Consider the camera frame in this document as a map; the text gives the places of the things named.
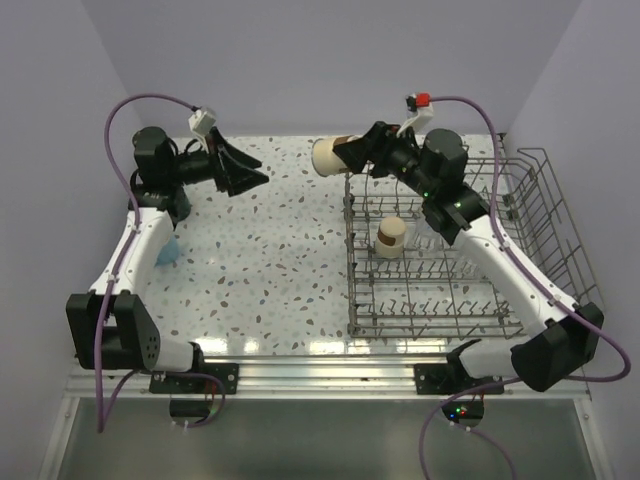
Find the beige cup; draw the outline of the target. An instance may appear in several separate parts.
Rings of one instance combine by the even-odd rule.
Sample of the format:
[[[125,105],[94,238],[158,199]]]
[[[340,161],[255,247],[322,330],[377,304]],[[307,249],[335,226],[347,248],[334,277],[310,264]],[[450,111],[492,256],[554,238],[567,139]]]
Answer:
[[[311,162],[321,177],[329,177],[349,172],[349,168],[333,152],[336,145],[359,139],[358,135],[326,137],[318,139],[312,146]]]
[[[406,223],[400,217],[383,218],[374,243],[376,253],[386,259],[401,256],[404,251],[406,232]]]

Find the dark teal mug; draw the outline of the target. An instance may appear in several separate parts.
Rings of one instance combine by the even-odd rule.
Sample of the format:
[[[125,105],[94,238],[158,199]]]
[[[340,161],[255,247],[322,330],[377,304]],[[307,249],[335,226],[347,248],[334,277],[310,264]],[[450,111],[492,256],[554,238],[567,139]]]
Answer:
[[[174,225],[184,221],[191,213],[191,203],[184,190],[178,190],[168,208]]]

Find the light blue mug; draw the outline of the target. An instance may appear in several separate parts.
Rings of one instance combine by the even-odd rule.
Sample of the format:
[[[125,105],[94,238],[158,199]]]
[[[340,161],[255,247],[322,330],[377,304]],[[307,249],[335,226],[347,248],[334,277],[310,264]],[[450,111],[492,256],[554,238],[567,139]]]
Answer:
[[[171,236],[166,244],[159,251],[156,258],[156,266],[172,264],[180,254],[178,241],[175,236]]]

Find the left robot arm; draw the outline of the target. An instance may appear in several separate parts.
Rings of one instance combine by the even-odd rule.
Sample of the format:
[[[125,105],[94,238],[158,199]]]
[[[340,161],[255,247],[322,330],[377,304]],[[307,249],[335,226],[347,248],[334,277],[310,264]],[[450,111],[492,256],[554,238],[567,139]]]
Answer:
[[[195,151],[179,151],[159,127],[133,137],[136,171],[126,185],[133,193],[122,237],[98,279],[73,294],[66,315],[82,368],[172,372],[185,392],[201,390],[208,369],[191,341],[162,336],[143,298],[163,249],[177,224],[191,212],[188,185],[213,181],[230,197],[268,183],[261,162],[227,142],[217,128]]]

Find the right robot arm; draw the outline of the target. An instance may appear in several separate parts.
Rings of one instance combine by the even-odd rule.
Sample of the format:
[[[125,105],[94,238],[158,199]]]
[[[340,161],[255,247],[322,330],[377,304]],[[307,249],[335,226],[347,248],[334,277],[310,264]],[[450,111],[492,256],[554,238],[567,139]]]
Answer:
[[[557,287],[509,237],[464,180],[468,153],[457,133],[435,129],[418,144],[411,129],[377,122],[363,136],[335,141],[332,152],[353,174],[392,175],[418,194],[426,223],[479,267],[523,324],[524,341],[476,339],[448,353],[451,389],[468,392],[498,376],[544,392],[594,357],[603,312]]]

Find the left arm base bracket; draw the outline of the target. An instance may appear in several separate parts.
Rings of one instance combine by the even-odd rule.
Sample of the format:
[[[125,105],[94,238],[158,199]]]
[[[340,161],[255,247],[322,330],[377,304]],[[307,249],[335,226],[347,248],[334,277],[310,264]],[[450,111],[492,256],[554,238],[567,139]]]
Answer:
[[[224,386],[227,395],[235,395],[240,378],[240,366],[238,363],[206,363],[202,373],[215,377]],[[219,386],[211,380],[201,380],[199,393],[218,395]]]

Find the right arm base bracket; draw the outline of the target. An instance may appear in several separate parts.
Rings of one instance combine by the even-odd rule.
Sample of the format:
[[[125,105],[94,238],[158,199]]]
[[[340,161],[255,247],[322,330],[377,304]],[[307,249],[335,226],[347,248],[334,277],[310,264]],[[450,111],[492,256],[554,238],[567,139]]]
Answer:
[[[448,395],[451,393],[447,364],[415,364],[413,366],[413,378],[417,395]]]

